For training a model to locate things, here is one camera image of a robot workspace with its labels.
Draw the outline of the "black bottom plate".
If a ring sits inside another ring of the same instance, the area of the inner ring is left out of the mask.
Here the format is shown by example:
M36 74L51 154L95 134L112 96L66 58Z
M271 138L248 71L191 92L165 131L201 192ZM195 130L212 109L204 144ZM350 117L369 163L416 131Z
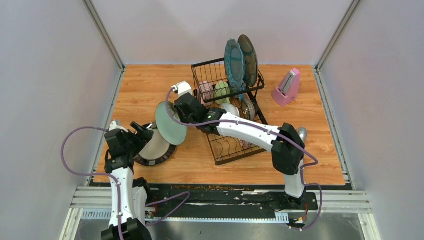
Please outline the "black bottom plate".
M134 161L139 165L151 167L164 163L175 153L177 146L170 144L161 135L156 122L143 125L153 131L152 139L134 157Z

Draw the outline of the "pink ceramic mug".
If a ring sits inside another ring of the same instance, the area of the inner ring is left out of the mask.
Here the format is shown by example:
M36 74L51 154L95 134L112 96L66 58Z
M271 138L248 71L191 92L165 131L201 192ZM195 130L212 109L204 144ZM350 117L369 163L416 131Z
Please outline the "pink ceramic mug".
M200 92L200 102L205 106L210 106L213 104L213 101L206 102L206 100L211 100L215 97L215 90L213 85L210 82L202 81L199 83L199 92Z

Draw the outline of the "light blue flower plate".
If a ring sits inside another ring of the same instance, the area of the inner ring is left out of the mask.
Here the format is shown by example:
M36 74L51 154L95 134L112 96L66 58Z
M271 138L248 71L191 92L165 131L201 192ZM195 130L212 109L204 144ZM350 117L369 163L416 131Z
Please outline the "light blue flower plate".
M161 102L155 110L157 128L162 137L171 145L181 145L188 133L188 127L180 124L180 119L169 101Z

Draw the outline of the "light green mug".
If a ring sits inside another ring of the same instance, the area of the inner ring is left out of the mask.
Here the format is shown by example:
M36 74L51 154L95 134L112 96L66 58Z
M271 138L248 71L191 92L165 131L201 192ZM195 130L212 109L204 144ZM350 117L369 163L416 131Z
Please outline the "light green mug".
M231 89L230 86L227 82L225 81L219 81L216 85L215 85L215 89L214 89L214 96L216 98L220 98L223 96L227 96L231 93ZM226 97L226 98L222 98L222 99L217 99L215 100L215 103L218 105L222 105L222 104L230 104L230 98Z

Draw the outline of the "white zigzag ceramic bowl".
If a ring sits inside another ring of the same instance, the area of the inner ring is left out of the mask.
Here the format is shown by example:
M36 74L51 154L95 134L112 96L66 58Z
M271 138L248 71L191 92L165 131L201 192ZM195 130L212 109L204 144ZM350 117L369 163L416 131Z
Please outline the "white zigzag ceramic bowl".
M223 103L220 105L220 108L226 110L228 113L236 117L240 117L239 109L231 103Z

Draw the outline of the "patterned ceramic bowl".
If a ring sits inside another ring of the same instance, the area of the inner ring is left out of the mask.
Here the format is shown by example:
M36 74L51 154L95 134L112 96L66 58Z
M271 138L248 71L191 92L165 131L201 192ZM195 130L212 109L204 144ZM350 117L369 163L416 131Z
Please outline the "patterned ceramic bowl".
M241 112L244 119L254 121L258 110L258 105L252 102L250 99L245 98L241 101Z

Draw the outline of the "teal scalloped plate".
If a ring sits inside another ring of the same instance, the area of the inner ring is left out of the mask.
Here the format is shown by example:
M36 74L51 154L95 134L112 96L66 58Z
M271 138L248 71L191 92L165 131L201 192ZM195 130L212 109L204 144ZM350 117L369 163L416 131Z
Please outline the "teal scalloped plate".
M245 57L240 44L235 39L229 39L224 51L225 74L232 94L242 92L246 89Z

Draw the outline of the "blue-grey ceramic plate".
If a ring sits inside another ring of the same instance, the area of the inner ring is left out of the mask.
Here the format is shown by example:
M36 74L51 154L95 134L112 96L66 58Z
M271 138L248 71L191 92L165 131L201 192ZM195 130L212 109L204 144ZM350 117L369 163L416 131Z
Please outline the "blue-grey ceramic plate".
M243 80L247 86L253 87L256 84L259 75L259 64L256 50L249 37L245 34L239 36L237 43L240 45L245 61L245 74Z

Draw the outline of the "blue butterfly mug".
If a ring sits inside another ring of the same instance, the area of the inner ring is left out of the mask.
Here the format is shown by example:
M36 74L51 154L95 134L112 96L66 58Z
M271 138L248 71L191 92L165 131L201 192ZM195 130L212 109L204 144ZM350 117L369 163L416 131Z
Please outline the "blue butterfly mug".
M246 99L246 94L242 93L242 94L238 94L235 96L236 99L238 99L239 101L243 101Z

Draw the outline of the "red and blue patterned bowl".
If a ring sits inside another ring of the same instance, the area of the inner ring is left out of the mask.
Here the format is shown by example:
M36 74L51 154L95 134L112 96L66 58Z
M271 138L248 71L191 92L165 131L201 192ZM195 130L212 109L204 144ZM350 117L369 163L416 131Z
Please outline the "red and blue patterned bowl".
M241 140L241 139L239 140L239 144L242 147L242 149L244 149L244 150L249 149L253 146L252 143L245 141L245 140Z

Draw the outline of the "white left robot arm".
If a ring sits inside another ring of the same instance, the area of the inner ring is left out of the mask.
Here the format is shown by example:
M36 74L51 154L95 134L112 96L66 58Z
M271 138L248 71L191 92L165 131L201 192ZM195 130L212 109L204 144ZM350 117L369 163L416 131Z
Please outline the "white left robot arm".
M145 208L153 201L153 193L144 178L134 178L135 158L152 139L154 133L135 122L124 128L114 120L104 138L108 145L105 172L111 185L111 217L102 240L150 240Z

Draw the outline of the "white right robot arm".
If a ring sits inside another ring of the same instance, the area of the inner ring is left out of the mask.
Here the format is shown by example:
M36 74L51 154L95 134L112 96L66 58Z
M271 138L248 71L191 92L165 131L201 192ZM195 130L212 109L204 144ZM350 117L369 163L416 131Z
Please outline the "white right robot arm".
M184 126L196 127L205 134L237 138L270 152L273 167L284 177L286 204L298 209L305 203L300 170L305 143L292 125L264 125L221 108L207 108L190 93L179 94L174 107Z

